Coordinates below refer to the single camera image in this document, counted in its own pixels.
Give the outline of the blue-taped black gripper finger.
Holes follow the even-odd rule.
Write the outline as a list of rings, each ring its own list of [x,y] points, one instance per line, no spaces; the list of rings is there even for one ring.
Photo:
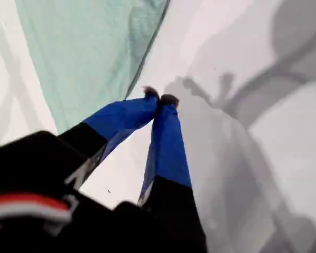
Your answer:
[[[158,92],[145,87],[143,97],[108,104],[63,132],[58,138],[65,153],[58,159],[58,167],[74,171],[92,159],[93,170],[135,130],[154,118],[159,101]]]
[[[207,252],[187,164],[178,99],[161,96],[154,118],[139,204],[151,222],[154,249]]]

